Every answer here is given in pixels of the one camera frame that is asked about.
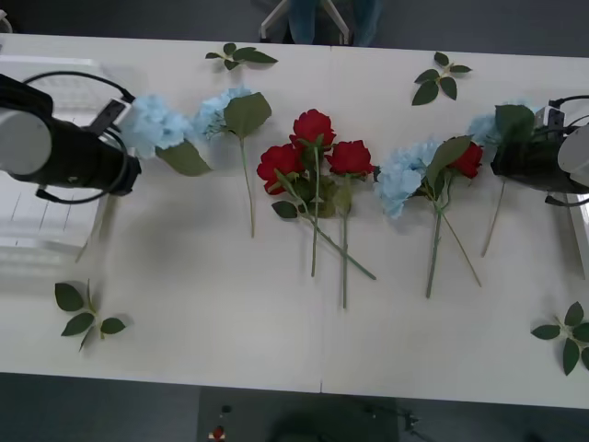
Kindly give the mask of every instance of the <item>cable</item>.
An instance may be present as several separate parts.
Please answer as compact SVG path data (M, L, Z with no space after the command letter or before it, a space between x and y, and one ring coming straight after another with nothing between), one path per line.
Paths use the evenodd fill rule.
M99 192L94 196L91 196L89 198L85 198L82 200L62 200L61 198L58 198L55 195L51 195L50 193L46 192L44 189L41 189L41 188L39 188L37 190L36 195L44 200L51 201L52 203L77 205L77 204L91 203L91 202L96 201L97 199L102 198L103 196L113 192L117 188L117 186L121 183L122 179L125 176L125 173L127 173L127 168L129 166L129 156L127 155L127 146L125 145L125 143L121 140L121 138L117 134L115 134L113 131L110 131L108 129L105 131L105 134L107 134L112 139L114 139L119 144L121 151L122 151L122 165L121 165L121 170L119 171L119 175L117 176L117 178L114 179L112 184L106 190Z
M566 99L552 99L549 101L549 106L560 109L560 106L562 106L567 101L573 101L576 99L589 99L589 95L573 95L572 97L567 97Z
M76 71L50 71L44 72L42 74L38 74L36 76L31 76L26 80L23 80L25 85L32 83L33 81L41 80L42 78L46 78L48 76L82 76L84 78L90 78L91 80L98 81L100 83L104 83L105 85L109 85L114 87L115 89L119 90L122 93L122 97L128 103L132 103L135 100L135 96L125 89L123 86L116 84L114 81L107 80L106 78L102 78L101 76L94 76L92 74L87 74L86 72L76 72Z

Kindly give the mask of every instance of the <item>chair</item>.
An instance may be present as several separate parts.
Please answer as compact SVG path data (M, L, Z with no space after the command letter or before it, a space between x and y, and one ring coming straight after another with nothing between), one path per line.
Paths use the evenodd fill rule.
M268 39L268 28L272 26L278 19L285 16L288 13L290 0L281 0L280 4L277 5L274 10L266 17L260 26L260 41L270 42ZM326 10L331 19L335 22L336 26L340 30L340 44L350 44L350 28L343 21L343 18L338 11L338 8L333 5L332 0L321 0L321 6Z

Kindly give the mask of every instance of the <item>jeans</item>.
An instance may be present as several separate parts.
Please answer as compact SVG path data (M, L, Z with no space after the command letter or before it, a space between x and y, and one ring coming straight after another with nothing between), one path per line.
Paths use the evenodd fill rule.
M313 44L315 14L319 0L291 0L289 24L293 40L298 44ZM376 35L376 25L383 8L383 0L352 0L357 29L354 46L368 46Z

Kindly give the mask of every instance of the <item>table surface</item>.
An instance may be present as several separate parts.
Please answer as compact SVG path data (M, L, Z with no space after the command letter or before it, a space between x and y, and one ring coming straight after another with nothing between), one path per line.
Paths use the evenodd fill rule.
M204 60L220 51L216 42L14 35L4 44L5 54L92 58L135 94L161 94L188 114L243 83L264 94L273 115L247 141L254 239L233 140L200 146L215 172L199 179L144 163L106 239L67 275L96 281L104 315L124 313L132 326L79 354L79 338L59 336L68 318L51 285L3 285L0 371L589 408L585 368L565 377L560 345L530 335L576 300L589 308L569 213L545 205L543 193L508 184L481 258L501 182L484 167L469 188L459 183L448 218L483 287L443 227L426 300L431 211L414 201L391 222L360 186L350 253L378 280L350 267L344 311L340 258L321 244L312 279L312 231L278 219L255 175L260 154L286 143L308 109L330 115L337 140L363 139L378 164L430 135L463 134L472 116L506 100L539 107L584 93L589 60L449 52L474 69L458 80L458 101L413 108L413 80L433 67L432 52L257 45L280 62L227 73ZM583 106L567 110L581 115ZM323 225L339 235L337 220Z

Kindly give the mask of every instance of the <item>gray floor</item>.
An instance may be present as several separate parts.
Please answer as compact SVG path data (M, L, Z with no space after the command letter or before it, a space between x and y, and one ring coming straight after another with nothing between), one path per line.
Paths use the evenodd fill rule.
M377 47L589 56L586 0L385 2L374 42ZM0 7L27 33L257 41L261 21L277 3L278 0L0 0ZM341 6L342 14L352 23L350 8ZM321 20L319 25L323 30L325 23ZM282 40L283 30L284 24L273 31L275 41ZM334 29L328 26L326 34L333 37ZM280 393L0 375L0 441L195 442L198 438L204 442L209 427L218 422L221 402L251 401L251 405L241 407L248 414L240 413L237 406L231 419L226 419L227 428L233 421L237 431L227 441L263 442L260 429L269 427L276 411L276 406L268 403L284 401L292 405L307 401L301 395L277 394ZM318 401L333 399L322 396ZM435 442L537 442L526 438L534 432L544 442L589 440L589 411L407 400L399 400L398 406L418 414L422 418L418 429ZM385 419L389 423L390 416L381 414L376 416L378 422ZM402 420L399 422L402 442L419 440L403 433ZM362 440L379 439L367 436Z
M384 0L374 46L589 56L586 0ZM346 0L338 0L352 23ZM257 41L278 0L0 0L27 33ZM283 27L274 32L282 40Z

